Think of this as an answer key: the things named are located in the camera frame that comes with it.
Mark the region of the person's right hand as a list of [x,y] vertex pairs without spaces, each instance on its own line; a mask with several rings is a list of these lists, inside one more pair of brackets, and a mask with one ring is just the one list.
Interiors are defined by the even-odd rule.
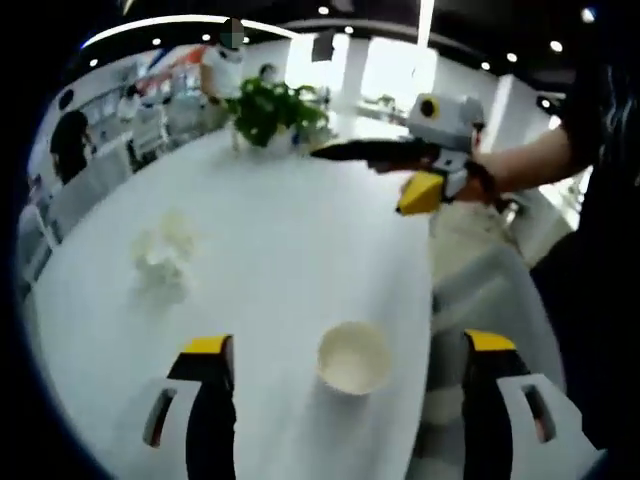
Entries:
[[455,199],[492,205],[500,197],[500,191],[494,175],[482,164],[467,160],[465,162],[467,180]]

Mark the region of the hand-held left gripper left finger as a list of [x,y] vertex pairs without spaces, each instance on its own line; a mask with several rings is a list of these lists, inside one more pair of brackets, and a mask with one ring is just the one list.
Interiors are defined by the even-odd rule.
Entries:
[[126,479],[234,479],[234,342],[198,337],[124,410]]

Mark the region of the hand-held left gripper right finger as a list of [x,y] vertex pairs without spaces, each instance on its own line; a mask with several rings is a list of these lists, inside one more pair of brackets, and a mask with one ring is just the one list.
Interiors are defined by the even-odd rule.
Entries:
[[582,414],[546,376],[532,373],[508,338],[464,336],[465,479],[583,479],[600,460]]

